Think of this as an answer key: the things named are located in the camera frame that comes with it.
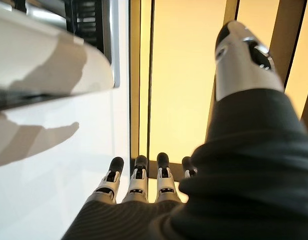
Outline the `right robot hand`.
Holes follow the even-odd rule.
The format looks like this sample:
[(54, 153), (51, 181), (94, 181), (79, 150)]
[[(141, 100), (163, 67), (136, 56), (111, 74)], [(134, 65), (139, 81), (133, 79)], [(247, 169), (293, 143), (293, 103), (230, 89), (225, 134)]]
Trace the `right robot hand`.
[(284, 93), (269, 50), (229, 21), (215, 44), (215, 103), (205, 144), (183, 167), (181, 203), (172, 180), (156, 203), (135, 187), (113, 203), (118, 177), (101, 184), (70, 225), (66, 240), (308, 240), (308, 132)]

